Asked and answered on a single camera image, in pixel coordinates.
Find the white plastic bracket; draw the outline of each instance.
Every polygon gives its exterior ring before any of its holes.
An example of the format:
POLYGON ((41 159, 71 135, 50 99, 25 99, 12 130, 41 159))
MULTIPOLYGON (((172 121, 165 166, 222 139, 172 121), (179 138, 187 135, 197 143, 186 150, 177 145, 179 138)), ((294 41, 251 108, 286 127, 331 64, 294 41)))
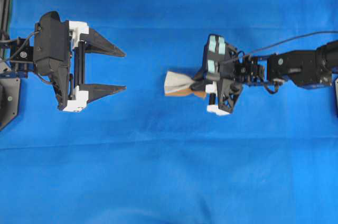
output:
POLYGON ((67 106, 63 111, 80 112, 87 106, 89 99, 89 92, 86 90, 80 90, 79 86, 76 86, 73 90, 75 100, 68 100, 67 106))
POLYGON ((89 26, 86 22, 69 21, 69 31, 72 32, 72 50, 79 46, 80 34, 89 34, 89 26))

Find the wire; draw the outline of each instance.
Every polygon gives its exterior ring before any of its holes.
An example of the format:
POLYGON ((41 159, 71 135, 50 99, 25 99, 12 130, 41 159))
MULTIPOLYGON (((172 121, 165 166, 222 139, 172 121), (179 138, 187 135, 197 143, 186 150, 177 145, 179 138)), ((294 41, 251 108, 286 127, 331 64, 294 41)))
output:
POLYGON ((243 53, 243 56, 241 56, 241 57, 236 57, 236 58, 224 60, 224 61, 221 61, 220 63, 221 63, 221 64, 228 64, 228 63, 237 61, 237 60, 239 60, 239 59, 243 59, 243 58, 249 57, 249 56, 251 56, 251 55, 254 54, 254 53, 257 53, 257 52, 260 52, 260 51, 264 51, 264 50, 268 50, 268 49, 270 49, 270 48, 272 48, 272 47, 276 47, 276 46, 278 46, 278 45, 281 45, 281 44, 286 43, 286 42, 293 41, 293 40, 295 40, 295 39, 306 38, 306 37, 308 37, 308 36, 311 36, 311 35, 318 35, 318 34, 338 34, 338 31, 336 31, 336 30, 315 31, 315 32, 311 32, 311 33, 308 33, 308 34, 304 34, 304 35, 297 35, 297 36, 294 36, 294 37, 292 37, 292 38, 288 38, 288 39, 279 41, 279 42, 277 42, 277 43, 273 43, 273 44, 271 44, 271 45, 268 45, 268 46, 265 46, 265 47, 262 47, 262 48, 259 48, 259 49, 252 50, 252 51, 250 51, 250 52, 247 53, 247 54, 244 54, 244 53, 243 53))
POLYGON ((41 75, 38 74, 37 72, 32 71, 32 73, 34 73, 36 76, 38 76, 38 78, 39 78, 43 83, 45 83, 45 84, 47 84, 47 85, 52 85, 52 84, 53 84, 52 82, 43 79, 43 78, 41 77, 41 75))
POLYGON ((26 40, 23 42, 23 44, 20 46, 19 49, 16 50, 16 52, 13 53, 13 55, 11 55, 9 58, 7 59, 4 59, 4 60, 0 60, 0 63, 4 63, 8 60, 11 60, 12 58, 14 58, 16 55, 18 55, 22 50, 23 48, 25 48, 25 46, 27 45, 27 43, 29 42, 30 38, 35 35, 35 34, 38 34, 38 31, 35 31, 35 32, 32 32, 31 34, 28 35, 28 37, 26 38, 26 40))

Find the black cable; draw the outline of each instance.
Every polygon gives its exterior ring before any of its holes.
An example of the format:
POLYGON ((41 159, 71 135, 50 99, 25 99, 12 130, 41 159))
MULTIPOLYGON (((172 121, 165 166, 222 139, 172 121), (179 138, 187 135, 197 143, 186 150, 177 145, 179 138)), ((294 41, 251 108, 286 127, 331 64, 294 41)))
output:
POLYGON ((275 90, 273 91, 273 90, 271 90, 269 87, 268 87, 268 85, 264 82, 264 79, 262 79, 261 77, 259 77, 259 79, 260 79, 260 81, 262 82, 262 84, 263 84, 263 87, 265 88, 265 90, 266 91, 268 91, 269 92, 269 94, 275 94, 275 93, 277 93, 278 92, 278 90, 279 90, 279 84, 277 83, 277 82, 275 82, 275 90))
POLYGON ((43 78, 41 77, 41 75, 38 74, 37 72, 32 71, 32 73, 34 73, 36 76, 38 76, 38 78, 39 78, 43 83, 45 83, 45 84, 47 84, 47 85, 52 85, 52 84, 53 84, 52 82, 43 79, 43 78))
POLYGON ((295 39, 306 38, 306 37, 308 37, 308 36, 311 36, 311 35, 318 35, 318 34, 338 34, 338 31, 336 31, 336 30, 315 31, 315 32, 311 32, 311 33, 308 33, 308 34, 304 34, 304 35, 297 35, 297 36, 294 36, 294 37, 292 37, 292 38, 288 38, 288 39, 279 41, 279 42, 277 42, 277 43, 273 43, 273 44, 271 44, 271 45, 268 45, 268 46, 265 46, 265 47, 262 47, 262 48, 259 48, 259 49, 252 50, 252 51, 250 51, 249 53, 244 54, 244 55, 241 56, 241 57, 236 57, 236 58, 224 60, 224 61, 221 61, 220 63, 221 63, 221 64, 231 63, 231 62, 237 61, 237 60, 239 60, 239 59, 243 59, 243 58, 249 57, 249 56, 251 56, 251 55, 254 54, 254 53, 257 53, 257 52, 260 52, 260 51, 264 51, 264 50, 270 49, 270 48, 272 48, 272 47, 281 45, 281 44, 286 43, 286 42, 290 42, 290 41, 295 40, 295 39))
POLYGON ((266 47, 259 48, 259 49, 255 49, 255 50, 253 50, 253 51, 251 51, 251 52, 249 52, 249 53, 250 53, 250 54, 254 54, 254 53, 257 53, 257 52, 260 52, 260 51, 264 51, 264 50, 270 49, 270 48, 272 48, 272 47, 281 45, 281 44, 283 44, 283 43, 290 42, 290 41, 295 40, 295 39, 306 38, 306 37, 308 37, 308 36, 311 36, 311 35, 318 35, 318 34, 338 34, 338 31, 335 31, 335 30, 315 31, 315 32, 311 32, 311 33, 308 33, 308 34, 304 34, 304 35, 297 35, 297 36, 294 36, 293 38, 288 38, 288 39, 285 39, 285 40, 283 40, 283 41, 280 41, 280 42, 277 42, 277 43, 268 45, 268 46, 266 46, 266 47))
POLYGON ((23 42, 23 44, 20 46, 19 49, 16 50, 16 52, 13 53, 13 55, 11 55, 9 58, 7 59, 4 59, 4 60, 0 60, 0 63, 4 63, 8 60, 11 60, 12 58, 14 58, 16 55, 18 55, 22 50, 23 48, 25 48, 25 46, 27 45, 27 43, 29 42, 30 38, 35 35, 35 34, 38 34, 38 31, 35 31, 35 32, 32 32, 31 34, 28 35, 28 37, 26 38, 26 40, 23 42))

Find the parallel jaw gripper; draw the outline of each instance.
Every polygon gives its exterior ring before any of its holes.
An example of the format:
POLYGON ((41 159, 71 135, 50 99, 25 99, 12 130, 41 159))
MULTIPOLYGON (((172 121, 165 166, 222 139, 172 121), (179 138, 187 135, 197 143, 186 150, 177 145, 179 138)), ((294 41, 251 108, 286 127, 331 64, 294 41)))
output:
POLYGON ((58 109, 82 111, 88 103, 116 94, 125 86, 85 84, 85 54, 99 53, 115 57, 125 54, 85 22, 61 22, 55 11, 44 14, 35 24, 33 63, 36 71, 50 79, 58 109), (70 73, 74 53, 74 76, 70 73))

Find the white plastic part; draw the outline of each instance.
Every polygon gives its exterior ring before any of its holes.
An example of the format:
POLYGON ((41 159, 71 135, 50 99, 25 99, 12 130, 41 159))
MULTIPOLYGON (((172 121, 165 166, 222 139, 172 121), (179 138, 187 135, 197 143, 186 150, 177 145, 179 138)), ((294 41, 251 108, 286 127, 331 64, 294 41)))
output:
POLYGON ((85 90, 80 91, 80 87, 76 86, 73 90, 73 94, 75 96, 75 100, 68 100, 67 106, 63 109, 63 111, 80 112, 86 108, 89 92, 85 90))
POLYGON ((216 81, 213 81, 212 84, 205 85, 205 92, 207 94, 216 94, 217 95, 216 81))
MULTIPOLYGON (((213 81, 212 84, 205 85, 205 92, 207 94, 216 94, 216 96, 217 96, 216 81, 213 81)), ((219 109, 218 105, 216 105, 216 104, 207 105, 206 110, 207 110, 207 112, 216 113, 216 115, 218 115, 218 116, 225 116, 225 115, 230 114, 230 113, 228 113, 224 110, 219 109)))
POLYGON ((72 50, 79 46, 80 34, 89 34, 89 26, 86 22, 69 21, 69 31, 72 31, 72 50))
POLYGON ((217 116, 225 116, 225 115, 229 114, 228 112, 219 109, 218 105, 216 105, 216 104, 208 105, 206 107, 206 110, 207 110, 207 112, 216 113, 217 116))

